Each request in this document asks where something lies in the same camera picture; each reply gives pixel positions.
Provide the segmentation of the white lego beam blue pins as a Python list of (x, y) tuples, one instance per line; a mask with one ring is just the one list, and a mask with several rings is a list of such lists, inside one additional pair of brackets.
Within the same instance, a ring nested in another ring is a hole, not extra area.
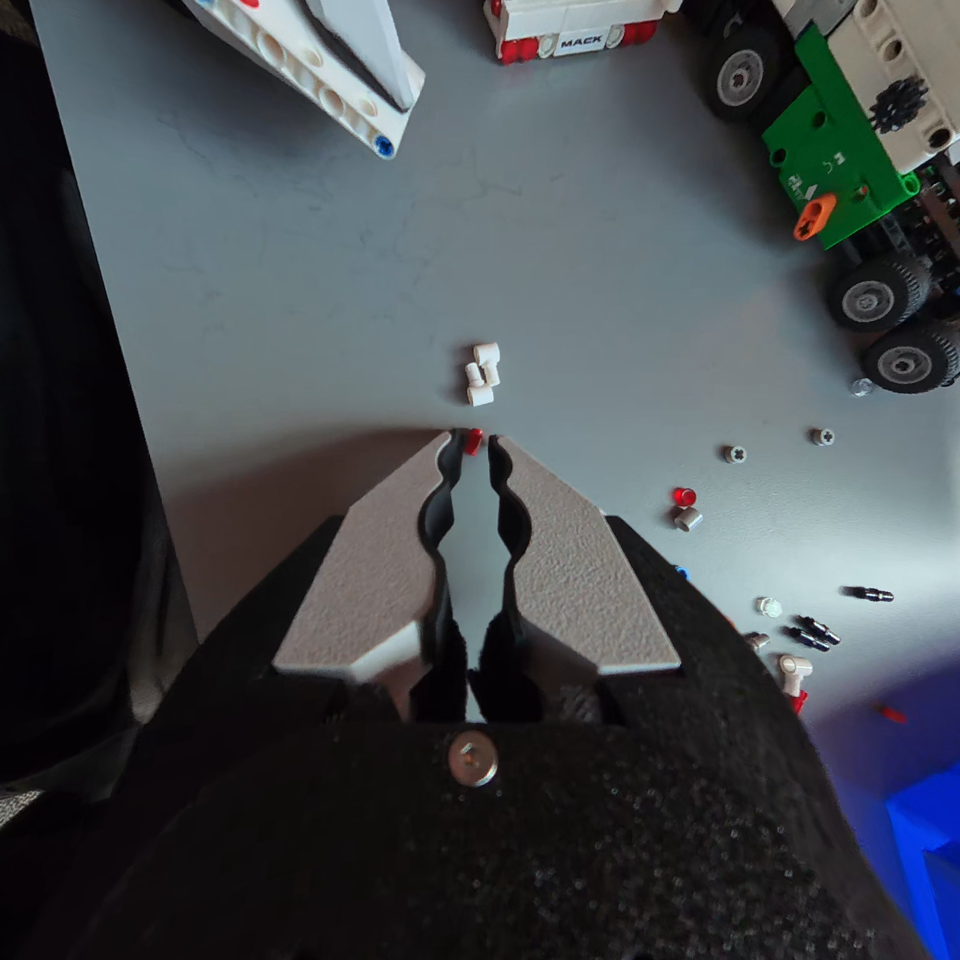
[[(402, 143), (410, 114), (348, 66), (346, 55), (321, 36), (306, 1), (185, 1), (181, 5), (206, 30), (297, 90), (383, 160)], [(421, 77), (420, 99), (426, 74)]]

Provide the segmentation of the white lego container body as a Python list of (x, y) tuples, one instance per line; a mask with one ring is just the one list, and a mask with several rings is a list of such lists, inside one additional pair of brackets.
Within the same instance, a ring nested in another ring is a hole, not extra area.
[(682, 1), (485, 1), (503, 65), (565, 58), (649, 42)]

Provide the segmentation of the scattered small lego pieces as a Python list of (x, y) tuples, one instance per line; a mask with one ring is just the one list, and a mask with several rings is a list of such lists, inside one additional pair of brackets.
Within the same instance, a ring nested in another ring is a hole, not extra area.
[[(835, 431), (830, 428), (813, 428), (810, 431), (810, 439), (818, 447), (828, 447), (835, 442)], [(747, 452), (742, 446), (729, 446), (725, 448), (724, 458), (726, 462), (732, 465), (742, 464), (747, 459)], [(674, 501), (677, 507), (674, 513), (674, 524), (683, 532), (690, 532), (698, 523), (702, 522), (703, 516), (696, 509), (696, 500), (697, 495), (692, 488), (678, 487), (674, 491)], [(850, 594), (855, 598), (875, 603), (891, 603), (895, 598), (890, 591), (866, 586), (856, 586)], [(800, 618), (800, 626), (790, 630), (791, 636), (808, 649), (826, 652), (840, 643), (839, 637), (832, 630), (813, 618)], [(783, 695), (789, 701), (794, 714), (799, 715), (809, 699), (808, 692), (803, 690), (802, 686), (803, 680), (812, 673), (812, 665), (805, 658), (795, 654), (781, 654), (778, 657), (777, 666), (783, 680)], [(908, 723), (906, 714), (894, 709), (894, 707), (880, 704), (876, 711), (896, 724), (906, 725)]]

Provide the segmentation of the blue plastic bin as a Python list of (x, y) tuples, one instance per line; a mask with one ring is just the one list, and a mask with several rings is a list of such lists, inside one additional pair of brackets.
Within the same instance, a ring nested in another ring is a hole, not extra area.
[(958, 767), (907, 787), (886, 801), (909, 912), (937, 959), (959, 957)]

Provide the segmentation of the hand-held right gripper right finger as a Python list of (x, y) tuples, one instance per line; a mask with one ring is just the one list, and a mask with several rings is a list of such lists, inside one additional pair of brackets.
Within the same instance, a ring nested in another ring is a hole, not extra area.
[(502, 610), (528, 676), (666, 673), (681, 657), (607, 516), (503, 435), (490, 437)]

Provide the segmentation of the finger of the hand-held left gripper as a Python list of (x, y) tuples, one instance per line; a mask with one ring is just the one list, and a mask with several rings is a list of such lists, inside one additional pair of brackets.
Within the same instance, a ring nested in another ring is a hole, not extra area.
[(333, 49), (401, 113), (414, 108), (422, 77), (402, 48), (388, 1), (305, 1)]

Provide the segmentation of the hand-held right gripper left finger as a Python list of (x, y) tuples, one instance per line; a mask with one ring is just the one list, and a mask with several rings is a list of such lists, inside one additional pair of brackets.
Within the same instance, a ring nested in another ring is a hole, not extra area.
[(438, 546), (453, 522), (461, 432), (442, 431), (347, 511), (271, 665), (412, 690), (449, 612)]

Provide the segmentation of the white lego connector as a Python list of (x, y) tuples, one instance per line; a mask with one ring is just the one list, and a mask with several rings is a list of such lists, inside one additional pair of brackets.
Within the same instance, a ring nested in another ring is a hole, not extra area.
[(466, 400), (471, 407), (493, 403), (500, 383), (498, 365), (500, 348), (497, 342), (475, 344), (473, 359), (464, 366)]

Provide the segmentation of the white green lego truck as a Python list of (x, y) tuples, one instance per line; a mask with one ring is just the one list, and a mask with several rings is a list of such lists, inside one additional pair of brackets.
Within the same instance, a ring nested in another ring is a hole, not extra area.
[(958, 382), (959, 3), (683, 2), (713, 41), (703, 99), (762, 138), (794, 238), (840, 250), (825, 305), (865, 378)]

